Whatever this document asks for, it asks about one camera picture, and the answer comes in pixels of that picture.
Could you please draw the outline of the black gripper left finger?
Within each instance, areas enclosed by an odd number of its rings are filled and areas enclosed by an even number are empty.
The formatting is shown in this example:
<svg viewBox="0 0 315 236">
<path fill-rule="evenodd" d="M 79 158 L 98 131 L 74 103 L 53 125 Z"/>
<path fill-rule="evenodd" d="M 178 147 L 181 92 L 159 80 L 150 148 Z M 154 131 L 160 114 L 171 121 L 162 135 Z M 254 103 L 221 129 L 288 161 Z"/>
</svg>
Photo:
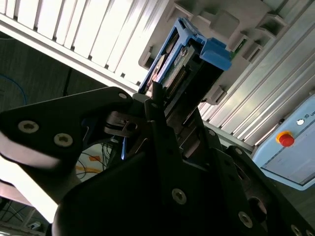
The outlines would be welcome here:
<svg viewBox="0 0 315 236">
<path fill-rule="evenodd" d="M 81 152 L 112 136 L 129 139 L 127 156 L 175 155 L 174 136 L 162 126 L 160 84 L 152 97 L 128 95 L 117 87 L 100 88 L 2 112 L 0 115 L 0 194 L 22 203 L 56 206 L 83 183 L 74 174 Z"/>
</svg>

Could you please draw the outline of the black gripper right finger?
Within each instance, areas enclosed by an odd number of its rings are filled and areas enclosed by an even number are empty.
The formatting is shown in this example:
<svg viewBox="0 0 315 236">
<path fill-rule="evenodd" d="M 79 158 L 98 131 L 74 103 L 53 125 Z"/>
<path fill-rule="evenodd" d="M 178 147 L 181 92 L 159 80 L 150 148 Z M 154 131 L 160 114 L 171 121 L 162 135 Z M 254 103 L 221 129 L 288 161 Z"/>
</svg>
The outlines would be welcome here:
<svg viewBox="0 0 315 236">
<path fill-rule="evenodd" d="M 201 144 L 214 151 L 236 173 L 238 190 L 243 191 L 249 208 L 248 218 L 265 236 L 313 236 L 314 229 L 282 195 L 268 177 L 238 146 L 223 148 L 218 135 L 200 125 L 195 130 Z"/>
</svg>

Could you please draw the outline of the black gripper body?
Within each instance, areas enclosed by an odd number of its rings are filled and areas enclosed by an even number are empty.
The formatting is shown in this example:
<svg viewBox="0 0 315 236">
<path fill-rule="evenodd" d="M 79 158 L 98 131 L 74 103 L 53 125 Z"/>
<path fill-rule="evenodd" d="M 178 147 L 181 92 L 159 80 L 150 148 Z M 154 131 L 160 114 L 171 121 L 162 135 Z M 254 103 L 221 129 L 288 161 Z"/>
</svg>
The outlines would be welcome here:
<svg viewBox="0 0 315 236">
<path fill-rule="evenodd" d="M 73 188 L 58 207 L 55 236 L 258 236 L 232 159 L 198 166 L 144 153 Z"/>
</svg>

